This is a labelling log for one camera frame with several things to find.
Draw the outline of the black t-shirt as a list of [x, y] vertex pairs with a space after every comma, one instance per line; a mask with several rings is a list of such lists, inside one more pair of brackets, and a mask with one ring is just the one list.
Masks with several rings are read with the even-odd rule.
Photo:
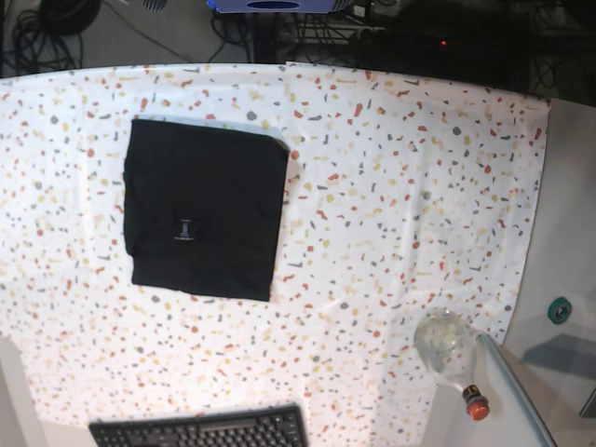
[[268, 301], [288, 162], [266, 135], [133, 120], [124, 164], [132, 283]]

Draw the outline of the terrazzo pattern tablecloth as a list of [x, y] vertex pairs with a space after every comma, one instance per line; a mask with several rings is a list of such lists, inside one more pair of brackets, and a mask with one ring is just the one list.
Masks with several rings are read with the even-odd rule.
[[[267, 302], [132, 283], [136, 118], [289, 152]], [[1, 334], [46, 424], [297, 401], [313, 446], [410, 446], [435, 383], [432, 307], [502, 340], [522, 281], [549, 102], [304, 63], [100, 68], [1, 83]]]

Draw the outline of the clear glass bottle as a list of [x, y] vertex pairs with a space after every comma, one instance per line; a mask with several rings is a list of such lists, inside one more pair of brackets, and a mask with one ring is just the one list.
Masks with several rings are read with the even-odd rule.
[[454, 312], [434, 308], [418, 323], [413, 341], [428, 372], [459, 391], [469, 418], [475, 422], [486, 418], [490, 404], [474, 378], [478, 332]]

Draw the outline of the black power strip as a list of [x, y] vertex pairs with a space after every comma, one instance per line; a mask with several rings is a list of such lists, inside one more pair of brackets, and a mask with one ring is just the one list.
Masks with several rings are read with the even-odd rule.
[[450, 45], [441, 35], [411, 30], [407, 28], [363, 28], [358, 33], [357, 42], [363, 46], [380, 47], [429, 47], [443, 48]]

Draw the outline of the black keyboard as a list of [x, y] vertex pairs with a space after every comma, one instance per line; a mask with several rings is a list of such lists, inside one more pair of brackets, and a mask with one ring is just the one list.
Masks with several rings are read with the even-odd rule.
[[88, 426], [99, 446], [306, 446], [296, 405], [197, 417], [95, 422]]

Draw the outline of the blue box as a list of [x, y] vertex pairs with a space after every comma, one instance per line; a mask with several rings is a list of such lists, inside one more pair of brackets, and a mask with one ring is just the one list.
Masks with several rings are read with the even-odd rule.
[[330, 13], [343, 8], [333, 0], [208, 0], [207, 6], [220, 13]]

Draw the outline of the green tape roll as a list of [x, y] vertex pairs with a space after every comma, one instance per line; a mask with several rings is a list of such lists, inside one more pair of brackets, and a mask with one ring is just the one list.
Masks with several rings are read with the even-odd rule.
[[570, 318], [572, 310], [572, 304], [566, 298], [558, 297], [549, 305], [547, 316], [551, 323], [561, 325]]

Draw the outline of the grey metal rod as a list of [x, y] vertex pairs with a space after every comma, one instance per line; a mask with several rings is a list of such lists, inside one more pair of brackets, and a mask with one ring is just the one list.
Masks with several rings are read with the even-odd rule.
[[498, 344], [487, 334], [479, 336], [479, 344], [481, 389], [492, 407], [491, 414], [482, 421], [487, 424], [481, 429], [486, 435], [485, 446], [556, 446]]

